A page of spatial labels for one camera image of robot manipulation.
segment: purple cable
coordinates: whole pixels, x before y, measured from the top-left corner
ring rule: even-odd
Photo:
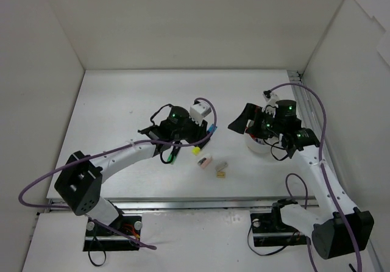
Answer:
[[[217,113],[215,111],[215,108],[213,106],[213,104],[205,99],[205,98],[196,98],[195,101],[198,101],[198,100],[201,100],[201,101],[205,101],[208,103],[208,105],[211,107],[212,111],[213,111],[213,115],[214,115],[214,129],[216,129],[216,125],[217,125]],[[26,207],[33,207],[33,208],[60,208],[60,209],[69,209],[68,206],[62,206],[62,205],[50,205],[50,204],[45,204],[45,205],[42,205],[42,204],[31,204],[31,203],[28,203],[28,202],[25,202],[25,200],[23,199],[23,196],[24,194],[30,190],[34,185],[40,183],[41,181],[43,181],[44,179],[47,179],[48,177],[51,177],[53,176],[55,173],[58,173],[59,171],[61,170],[65,170],[69,167],[72,167],[72,166],[75,166],[75,165],[78,165],[82,162],[86,162],[86,161],[89,161],[89,160],[92,160],[92,159],[95,159],[95,158],[98,158],[98,157],[102,157],[102,156],[105,156],[105,155],[108,155],[108,154],[111,154],[111,153],[114,153],[114,152],[118,152],[118,151],[122,151],[122,150],[125,150],[127,148],[130,148],[134,145],[138,145],[138,144],[143,144],[143,143],[153,143],[153,144],[160,144],[160,145],[167,145],[167,146],[174,146],[174,147],[191,147],[191,146],[196,146],[196,145],[199,145],[201,143],[203,143],[204,141],[208,140],[209,138],[211,138],[211,136],[213,135],[214,131],[211,131],[210,133],[207,134],[206,137],[204,137],[203,139],[199,140],[198,142],[195,142],[195,143],[191,143],[191,144],[174,144],[174,143],[170,143],[170,142],[165,142],[165,141],[158,141],[158,140],[140,140],[140,141],[136,141],[134,142],[133,144],[128,144],[128,145],[125,145],[125,146],[122,146],[122,147],[118,147],[118,148],[115,148],[115,149],[112,149],[112,150],[109,150],[109,151],[106,151],[106,152],[102,152],[102,153],[99,153],[99,154],[96,154],[96,155],[93,155],[93,156],[88,156],[88,157],[84,157],[80,160],[77,160],[77,161],[74,161],[74,162],[71,162],[69,164],[66,164],[66,165],[63,165],[63,166],[60,166],[58,168],[56,168],[55,170],[52,170],[48,173],[46,173],[45,175],[39,177],[38,179],[36,179],[35,181],[33,181],[31,184],[27,185],[19,194],[19,202],[20,204],[26,206]],[[155,246],[150,246],[150,245],[146,245],[138,240],[135,240],[134,238],[132,237],[129,237],[128,235],[125,235],[123,234],[122,232],[120,231],[117,231],[116,229],[110,227],[110,226],[107,226],[103,223],[101,223],[100,221],[98,220],[95,220],[94,222],[96,222],[97,224],[100,224],[101,226],[107,228],[108,230],[112,231],[112,232],[115,232],[116,234],[119,234],[125,238],[127,238],[128,240],[138,244],[140,247],[144,247],[144,248],[149,248],[149,249],[157,249]]]
[[[320,140],[319,149],[318,149],[318,158],[319,158],[319,161],[322,161],[322,149],[324,148],[325,131],[326,131],[326,128],[327,128],[327,114],[325,112],[324,104],[322,103],[322,101],[321,101],[320,97],[317,95],[317,93],[315,93],[312,89],[310,89],[310,88],[308,88],[308,87],[306,87],[306,86],[304,86],[302,84],[284,83],[284,84],[280,84],[280,85],[275,86],[270,91],[274,91],[274,90],[276,90],[276,89],[278,89],[280,87],[284,87],[284,86],[288,86],[288,85],[298,86],[298,87],[301,87],[301,88],[309,91],[317,99],[318,104],[321,107],[322,114],[324,116],[324,125],[322,127],[321,140]],[[346,216],[344,215],[344,212],[342,211],[341,206],[337,202],[336,196],[335,196],[335,194],[334,194],[334,192],[332,190],[332,187],[330,185],[330,182],[329,182],[328,174],[327,174],[323,164],[321,164],[321,170],[322,170],[322,174],[324,175],[324,180],[325,180],[325,184],[327,185],[327,188],[328,188],[328,191],[329,191],[329,195],[330,195],[333,203],[335,204],[335,206],[337,208],[337,211],[340,214],[342,222],[346,225],[348,234],[349,234],[349,236],[351,238],[353,249],[355,250],[355,254],[356,254],[356,261],[358,262],[358,272],[363,272],[363,266],[362,266],[362,263],[361,263],[361,255],[360,255],[358,242],[356,241],[355,235],[353,234],[353,230],[351,228],[351,225],[349,224]]]
[[[309,200],[309,191],[307,189],[307,184],[305,183],[305,181],[298,174],[296,174],[296,173],[288,174],[286,176],[285,184],[286,184],[287,192],[290,195],[291,199],[294,199],[294,196],[291,193],[290,188],[288,187],[288,179],[289,179],[290,176],[298,177],[300,179],[300,181],[303,183],[303,186],[305,187],[305,209],[307,209],[307,202]],[[316,264],[315,264],[314,259],[313,259],[313,253],[311,252],[311,247],[310,247],[311,242],[310,242],[310,238],[309,237],[306,237],[306,242],[307,242],[307,252],[309,254],[309,259],[310,259],[311,266],[313,267],[314,272],[318,272]]]

